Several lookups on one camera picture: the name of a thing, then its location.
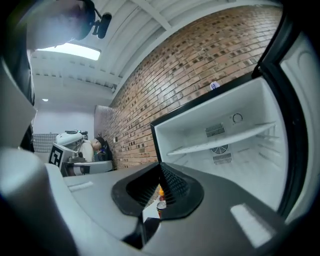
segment white robot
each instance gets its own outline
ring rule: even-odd
[[[107,145],[101,135],[86,140],[78,131],[67,131],[56,136],[48,162],[58,166],[65,176],[108,172],[113,169],[112,160],[94,161],[95,152],[103,154]]]

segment refrigerator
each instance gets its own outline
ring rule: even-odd
[[[320,65],[284,10],[253,72],[151,123],[160,162],[226,178],[290,221],[319,188]]]

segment bottle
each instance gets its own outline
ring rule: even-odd
[[[162,189],[162,187],[160,187],[159,195],[160,195],[159,201],[164,201],[165,200],[165,192]]]

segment fan grille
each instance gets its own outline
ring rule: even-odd
[[[211,150],[216,154],[223,154],[228,150],[228,145],[214,147],[214,148],[211,148]]]

